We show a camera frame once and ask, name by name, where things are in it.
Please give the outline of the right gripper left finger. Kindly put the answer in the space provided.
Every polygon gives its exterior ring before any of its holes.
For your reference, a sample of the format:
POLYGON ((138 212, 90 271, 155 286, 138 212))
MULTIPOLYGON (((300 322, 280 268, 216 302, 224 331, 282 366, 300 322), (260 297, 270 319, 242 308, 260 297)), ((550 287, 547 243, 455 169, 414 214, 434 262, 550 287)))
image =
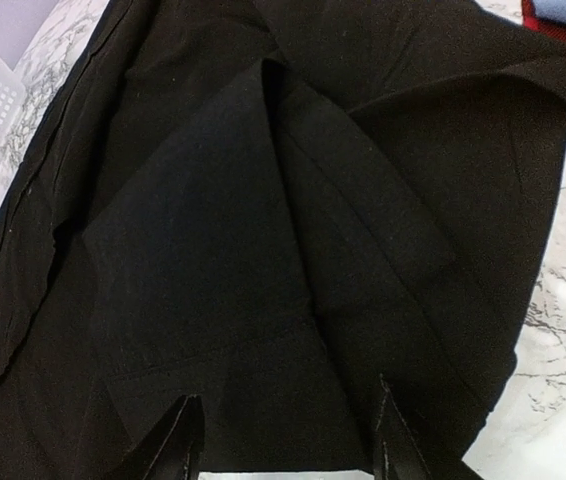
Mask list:
POLYGON ((205 419, 201 398, 184 395, 115 469, 113 479, 194 480, 199 478, 205 419))

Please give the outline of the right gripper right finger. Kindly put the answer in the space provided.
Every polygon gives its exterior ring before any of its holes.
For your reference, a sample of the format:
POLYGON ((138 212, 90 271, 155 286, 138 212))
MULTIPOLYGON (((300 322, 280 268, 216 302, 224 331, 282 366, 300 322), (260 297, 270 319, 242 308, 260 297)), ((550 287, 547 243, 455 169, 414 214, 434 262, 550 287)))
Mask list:
POLYGON ((471 479, 462 460, 464 423, 431 388, 379 374, 372 418, 376 479, 471 479))

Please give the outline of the black long sleeve shirt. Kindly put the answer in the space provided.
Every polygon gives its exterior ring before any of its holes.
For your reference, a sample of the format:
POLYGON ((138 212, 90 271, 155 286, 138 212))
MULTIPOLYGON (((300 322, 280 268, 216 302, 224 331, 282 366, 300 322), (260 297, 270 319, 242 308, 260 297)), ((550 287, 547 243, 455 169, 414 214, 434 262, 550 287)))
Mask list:
POLYGON ((472 1, 110 2, 0 208, 0 479, 113 479, 184 395, 200 474, 374 477, 379 374, 463 458, 565 151, 566 43, 472 1))

